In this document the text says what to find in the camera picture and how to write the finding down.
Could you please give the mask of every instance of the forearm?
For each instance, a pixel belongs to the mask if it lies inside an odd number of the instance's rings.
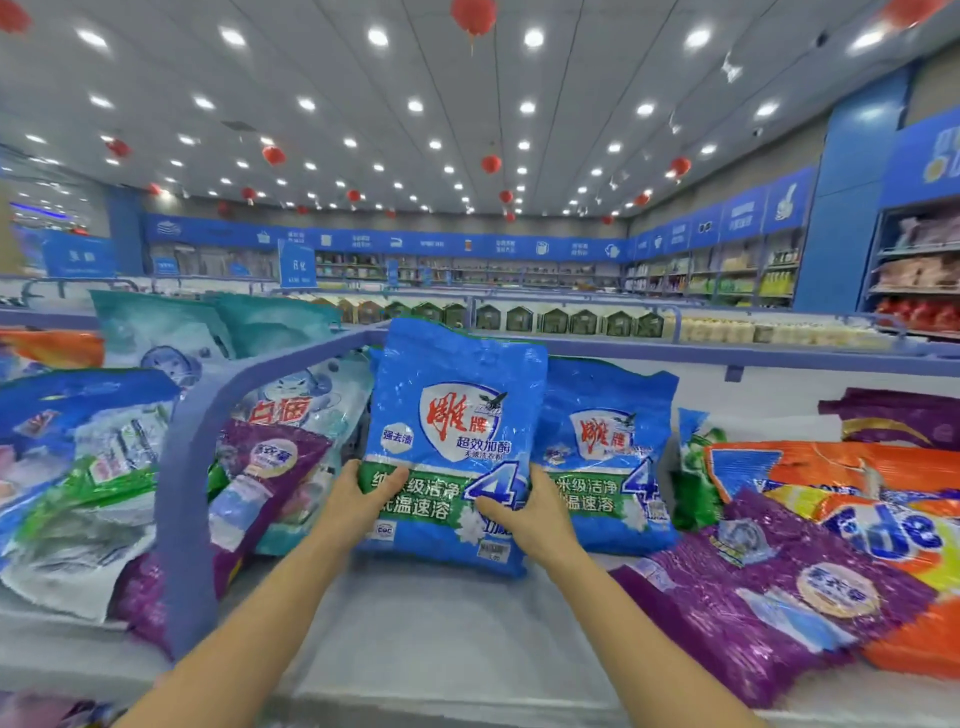
[[[634,725],[764,725],[673,644],[584,552],[548,572],[580,622]]]
[[[300,649],[342,561],[315,529],[137,702],[119,728],[252,725]]]

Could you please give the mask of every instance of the pink product package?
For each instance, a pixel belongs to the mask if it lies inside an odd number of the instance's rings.
[[[744,489],[724,519],[611,575],[656,625],[752,708],[847,662],[936,592]]]
[[[276,519],[300,482],[332,443],[322,435],[287,425],[253,425],[230,420],[218,446],[230,483],[210,502],[208,518],[217,598]],[[166,609],[163,572],[153,552],[127,564],[114,591],[110,615],[129,623],[134,634],[169,654],[164,639]]]

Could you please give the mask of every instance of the barcode label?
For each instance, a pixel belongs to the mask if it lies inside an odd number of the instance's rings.
[[[495,561],[497,564],[503,564],[510,558],[510,544],[502,544],[498,541],[481,541],[477,548],[477,556],[481,559]]]

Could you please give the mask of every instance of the blue detergent bag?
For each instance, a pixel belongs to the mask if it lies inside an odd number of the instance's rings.
[[[526,502],[546,368],[541,346],[393,320],[360,488],[371,491],[397,466],[411,472],[359,548],[523,575],[516,542],[474,501],[486,496],[514,509]]]
[[[657,463],[678,381],[551,357],[532,457],[560,488],[587,551],[639,556],[676,543]]]

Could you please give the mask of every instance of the orange detergent bag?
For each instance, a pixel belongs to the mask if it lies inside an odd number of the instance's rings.
[[[756,488],[941,592],[916,622],[867,645],[870,662],[960,679],[960,452],[877,443],[708,448],[721,449],[705,461],[722,499]]]

